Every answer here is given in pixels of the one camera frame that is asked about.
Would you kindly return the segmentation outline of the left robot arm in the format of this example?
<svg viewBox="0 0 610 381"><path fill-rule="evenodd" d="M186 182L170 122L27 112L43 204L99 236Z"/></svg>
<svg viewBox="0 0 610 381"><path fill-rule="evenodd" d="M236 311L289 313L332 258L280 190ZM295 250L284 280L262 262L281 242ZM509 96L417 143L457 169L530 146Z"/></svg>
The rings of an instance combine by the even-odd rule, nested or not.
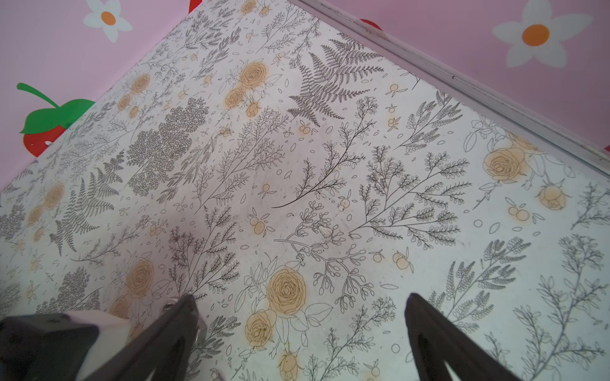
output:
<svg viewBox="0 0 610 381"><path fill-rule="evenodd" d="M84 380L125 346L126 319L102 311L9 316L1 321L2 380Z"/></svg>

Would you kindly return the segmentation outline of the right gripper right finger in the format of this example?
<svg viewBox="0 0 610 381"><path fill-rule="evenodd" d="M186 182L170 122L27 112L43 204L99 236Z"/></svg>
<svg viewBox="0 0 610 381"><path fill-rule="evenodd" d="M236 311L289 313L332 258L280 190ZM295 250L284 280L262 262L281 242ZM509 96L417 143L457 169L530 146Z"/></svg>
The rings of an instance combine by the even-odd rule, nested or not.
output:
<svg viewBox="0 0 610 381"><path fill-rule="evenodd" d="M516 380L517 377L462 333L421 295L404 311L409 343L421 380Z"/></svg>

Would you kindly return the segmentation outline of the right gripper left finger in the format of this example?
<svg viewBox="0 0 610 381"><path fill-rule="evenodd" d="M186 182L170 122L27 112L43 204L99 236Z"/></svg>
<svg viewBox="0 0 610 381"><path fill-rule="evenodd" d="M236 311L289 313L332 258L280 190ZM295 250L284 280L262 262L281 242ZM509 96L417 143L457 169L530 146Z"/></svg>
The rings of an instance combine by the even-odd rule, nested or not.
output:
<svg viewBox="0 0 610 381"><path fill-rule="evenodd" d="M193 295L184 295L88 380L183 380L199 328Z"/></svg>

